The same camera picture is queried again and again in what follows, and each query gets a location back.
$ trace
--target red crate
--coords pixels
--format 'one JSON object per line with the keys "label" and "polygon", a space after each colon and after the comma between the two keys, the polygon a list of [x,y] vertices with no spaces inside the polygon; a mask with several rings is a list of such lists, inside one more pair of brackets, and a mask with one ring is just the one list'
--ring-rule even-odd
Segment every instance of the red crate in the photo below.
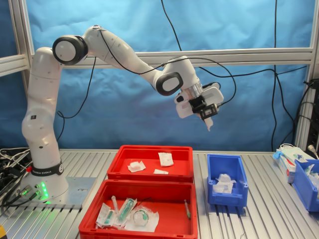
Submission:
{"label": "red crate", "polygon": [[[103,203],[113,209],[111,197],[115,195],[119,208],[127,198],[137,198],[138,203],[159,213],[159,224],[154,233],[119,231],[113,228],[96,229],[95,221]],[[184,204],[188,203],[188,219]],[[80,226],[81,239],[196,239],[196,193],[192,183],[105,180]]]}
{"label": "red crate", "polygon": [[[160,152],[171,153],[174,165],[161,167]],[[191,147],[123,145],[108,170],[108,178],[192,183],[194,179],[192,153]],[[143,161],[146,169],[131,173],[128,165],[136,161]],[[153,174],[155,169],[167,171],[168,174]]]}

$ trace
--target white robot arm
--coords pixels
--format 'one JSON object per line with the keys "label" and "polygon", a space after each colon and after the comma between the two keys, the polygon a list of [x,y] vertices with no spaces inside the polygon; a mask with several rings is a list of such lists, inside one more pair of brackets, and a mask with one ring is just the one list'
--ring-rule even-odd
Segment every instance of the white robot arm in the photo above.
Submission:
{"label": "white robot arm", "polygon": [[212,126],[210,117],[217,114],[216,104],[224,99],[217,84],[202,87],[187,57],[171,59],[159,71],[142,61],[126,42],[98,25],[90,27],[83,36],[58,38],[52,49],[39,48],[32,61],[28,107],[22,123],[33,164],[31,174],[21,181],[21,188],[37,188],[36,201],[58,197],[68,189],[53,122],[63,66],[74,65],[87,55],[139,74],[161,95],[169,96],[181,89],[174,99],[178,115],[184,118],[196,114],[208,129]]}

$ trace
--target blue storage bin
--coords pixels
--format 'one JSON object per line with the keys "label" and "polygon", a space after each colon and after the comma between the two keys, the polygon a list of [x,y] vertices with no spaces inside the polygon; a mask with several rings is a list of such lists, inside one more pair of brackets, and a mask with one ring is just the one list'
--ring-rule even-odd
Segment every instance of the blue storage bin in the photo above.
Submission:
{"label": "blue storage bin", "polygon": [[[248,183],[240,156],[208,154],[207,166],[208,202],[217,205],[246,207]],[[232,180],[236,180],[231,194],[213,192],[213,185],[218,182],[216,178],[222,173],[226,173]]]}
{"label": "blue storage bin", "polygon": [[305,173],[305,169],[312,164],[314,164],[314,166],[311,171],[319,173],[319,160],[308,159],[307,161],[307,163],[300,163],[295,160],[296,172],[293,186],[307,211],[319,212],[319,200],[317,199],[318,190]]}

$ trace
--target ribbed metal surface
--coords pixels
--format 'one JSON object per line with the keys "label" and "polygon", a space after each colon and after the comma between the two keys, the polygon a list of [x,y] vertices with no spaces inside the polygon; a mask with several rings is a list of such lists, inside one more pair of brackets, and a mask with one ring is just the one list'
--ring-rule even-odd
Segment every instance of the ribbed metal surface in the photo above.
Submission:
{"label": "ribbed metal surface", "polygon": [[[305,210],[269,153],[228,152],[241,155],[244,162],[249,184],[244,212],[207,204],[207,153],[193,154],[199,239],[319,239],[319,214]],[[84,208],[9,208],[0,217],[8,238],[79,239],[78,226],[100,184],[107,179],[115,154],[116,150],[61,150],[69,176],[97,177]]]}

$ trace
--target aluminum frame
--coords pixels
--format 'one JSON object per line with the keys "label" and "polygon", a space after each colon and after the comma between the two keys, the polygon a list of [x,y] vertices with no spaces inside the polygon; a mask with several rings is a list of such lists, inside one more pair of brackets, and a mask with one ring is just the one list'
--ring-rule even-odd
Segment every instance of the aluminum frame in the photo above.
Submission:
{"label": "aluminum frame", "polygon": [[[0,76],[21,71],[25,93],[27,94],[29,70],[34,55],[30,24],[28,19],[26,0],[8,0],[14,35],[17,44],[18,56],[8,59],[0,58]],[[306,81],[319,76],[318,54],[318,34],[319,34],[319,0],[316,0],[314,9],[314,23],[312,30],[311,45],[308,48],[259,48],[259,49],[234,49],[234,50],[204,50],[204,51],[171,51],[171,52],[139,52],[137,55],[151,66],[157,66],[166,62],[172,57],[181,55],[198,56],[215,61],[224,65],[244,66],[244,65],[296,65],[307,64],[308,73]],[[216,66],[204,60],[192,60],[194,67]],[[83,62],[75,66],[66,66],[66,69],[86,69],[92,68],[93,57],[88,57]],[[101,60],[97,60],[96,68],[112,68]],[[315,91],[309,90],[307,101],[313,102]],[[312,105],[304,104],[302,115],[311,117]],[[310,123],[307,119],[299,120],[296,145],[303,150],[306,148]]]}

